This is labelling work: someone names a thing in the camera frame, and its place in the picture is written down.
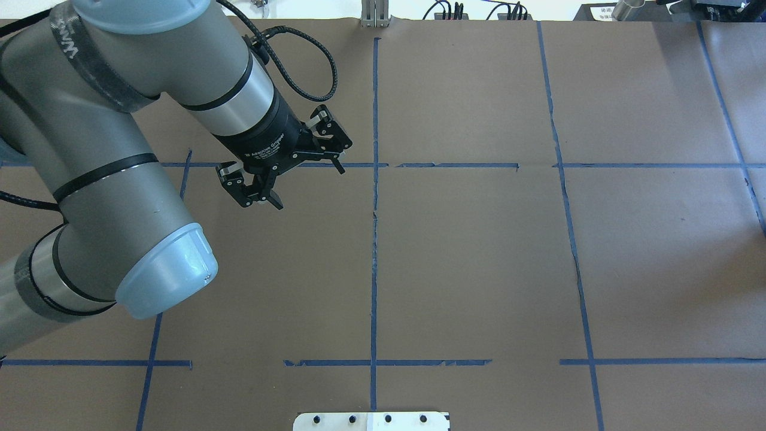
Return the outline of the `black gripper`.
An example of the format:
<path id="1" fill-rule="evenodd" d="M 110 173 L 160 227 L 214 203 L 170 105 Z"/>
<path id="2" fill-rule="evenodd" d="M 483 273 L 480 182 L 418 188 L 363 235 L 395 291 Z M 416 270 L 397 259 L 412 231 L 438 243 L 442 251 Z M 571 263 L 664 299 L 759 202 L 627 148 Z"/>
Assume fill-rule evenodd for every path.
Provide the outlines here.
<path id="1" fill-rule="evenodd" d="M 345 168 L 340 158 L 353 146 L 328 106 L 318 105 L 309 120 L 302 123 L 277 89 L 271 106 L 257 123 L 237 134 L 214 136 L 243 162 L 230 161 L 215 167 L 222 188 L 243 208 L 266 202 L 277 210 L 284 208 L 273 190 L 280 174 L 277 164 L 290 161 L 296 148 L 299 163 L 327 160 L 342 175 Z M 245 170 L 254 172 L 251 184 L 245 181 Z"/>

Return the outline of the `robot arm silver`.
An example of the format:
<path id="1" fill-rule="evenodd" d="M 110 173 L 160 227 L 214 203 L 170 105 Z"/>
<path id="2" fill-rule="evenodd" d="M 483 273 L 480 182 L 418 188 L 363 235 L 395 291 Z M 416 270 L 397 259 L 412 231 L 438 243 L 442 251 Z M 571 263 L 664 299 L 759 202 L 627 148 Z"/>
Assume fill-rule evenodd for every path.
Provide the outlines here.
<path id="1" fill-rule="evenodd" d="M 35 167 L 54 201 L 2 200 L 63 223 L 2 265 L 2 355 L 115 305 L 156 316 L 218 273 L 134 112 L 169 95 L 236 157 L 222 188 L 282 208 L 279 175 L 344 171 L 337 86 L 319 41 L 227 1 L 66 1 L 4 25 L 2 161 Z"/>

